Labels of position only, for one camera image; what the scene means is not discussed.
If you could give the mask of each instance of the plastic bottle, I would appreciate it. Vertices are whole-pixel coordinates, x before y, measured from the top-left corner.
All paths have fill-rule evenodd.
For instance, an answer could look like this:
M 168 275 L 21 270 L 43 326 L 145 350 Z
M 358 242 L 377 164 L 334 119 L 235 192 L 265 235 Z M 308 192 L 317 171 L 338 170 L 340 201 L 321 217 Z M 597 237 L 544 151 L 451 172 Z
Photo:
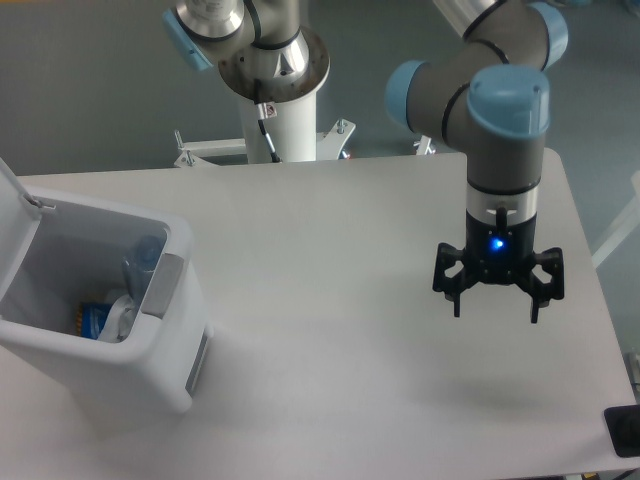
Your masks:
M 122 259 L 127 290 L 138 308 L 151 283 L 162 247 L 163 242 L 158 237 L 145 235 Z

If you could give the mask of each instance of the gray floor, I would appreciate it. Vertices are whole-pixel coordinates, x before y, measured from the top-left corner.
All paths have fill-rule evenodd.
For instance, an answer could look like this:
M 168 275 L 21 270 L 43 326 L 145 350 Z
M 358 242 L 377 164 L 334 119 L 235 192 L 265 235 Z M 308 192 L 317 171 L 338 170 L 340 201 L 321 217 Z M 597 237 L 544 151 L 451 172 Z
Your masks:
M 172 3 L 0 4 L 0 155 L 17 174 L 164 168 L 174 128 L 185 141 L 241 135 L 217 73 L 190 71 L 166 38 Z M 571 43 L 549 71 L 548 144 L 594 242 L 640 170 L 640 19 L 617 1 L 564 13 Z M 383 109 L 387 78 L 405 60 L 447 58 L 460 40 L 427 0 L 317 0 L 309 19 L 332 55 L 318 128 L 344 116 L 358 124 L 354 156 L 411 153 L 416 136 Z M 599 271 L 623 352 L 640 351 L 639 253 L 640 230 Z

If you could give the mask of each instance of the black cable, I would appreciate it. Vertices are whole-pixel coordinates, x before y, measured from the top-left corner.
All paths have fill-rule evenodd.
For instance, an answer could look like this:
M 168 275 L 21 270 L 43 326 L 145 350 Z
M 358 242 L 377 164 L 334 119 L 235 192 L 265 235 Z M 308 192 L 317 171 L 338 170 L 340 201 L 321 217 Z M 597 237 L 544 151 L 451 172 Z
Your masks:
M 616 478 L 614 478 L 613 480 L 623 480 L 624 478 L 627 478 L 629 475 L 637 472 L 639 469 L 634 468 L 633 470 L 628 470 L 620 475 L 618 475 Z
M 253 103 L 255 105 L 259 105 L 260 102 L 260 87 L 262 86 L 262 82 L 256 79 L 253 81 Z M 271 155 L 272 163 L 282 163 L 282 159 L 276 153 L 276 147 L 273 145 L 273 141 L 271 140 L 271 135 L 267 132 L 266 127 L 264 126 L 264 120 L 261 118 L 258 119 L 258 127 L 260 128 L 260 133 L 264 137 L 267 142 L 267 149 L 269 150 L 269 155 Z

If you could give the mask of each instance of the metal frame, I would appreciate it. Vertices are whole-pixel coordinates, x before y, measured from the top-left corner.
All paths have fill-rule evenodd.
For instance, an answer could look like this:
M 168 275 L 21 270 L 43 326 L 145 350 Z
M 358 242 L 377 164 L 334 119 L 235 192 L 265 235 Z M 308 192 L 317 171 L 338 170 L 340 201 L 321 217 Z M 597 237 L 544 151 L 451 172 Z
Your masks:
M 318 133 L 316 144 L 317 160 L 349 158 L 349 154 L 344 148 L 355 130 L 355 123 L 341 118 L 328 132 Z M 208 162 L 205 158 L 246 155 L 247 153 L 247 146 L 243 138 L 184 143 L 178 130 L 174 134 L 178 153 L 180 154 L 174 163 L 176 167 L 215 167 L 217 166 L 215 163 Z
M 635 196 L 591 247 L 591 258 L 595 268 L 598 268 L 640 225 L 640 171 L 633 174 L 631 182 Z

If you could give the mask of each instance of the black object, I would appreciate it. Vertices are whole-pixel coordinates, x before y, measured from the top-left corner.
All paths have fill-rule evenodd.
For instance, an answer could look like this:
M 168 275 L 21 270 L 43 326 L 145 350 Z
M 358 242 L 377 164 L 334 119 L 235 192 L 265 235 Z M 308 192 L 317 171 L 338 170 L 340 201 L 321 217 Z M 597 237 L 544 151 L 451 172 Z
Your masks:
M 616 454 L 640 457 L 640 405 L 607 408 L 604 419 Z
M 633 475 L 635 472 L 637 472 L 638 469 L 634 469 L 634 470 L 627 470 L 624 473 L 621 473 L 620 475 L 618 475 L 616 478 L 614 478 L 613 480 L 624 480 L 625 478 Z
M 531 295 L 531 323 L 538 322 L 538 311 L 554 300 L 564 298 L 564 261 L 560 248 L 542 253 L 533 251 L 536 217 L 508 228 L 506 211 L 498 211 L 496 226 L 482 223 L 467 213 L 467 243 L 464 250 L 449 244 L 438 245 L 433 290 L 444 292 L 453 302 L 454 316 L 460 316 L 460 294 L 481 282 L 489 285 L 516 284 Z M 462 263 L 453 277 L 446 272 Z M 544 283 L 533 269 L 540 265 L 551 275 Z

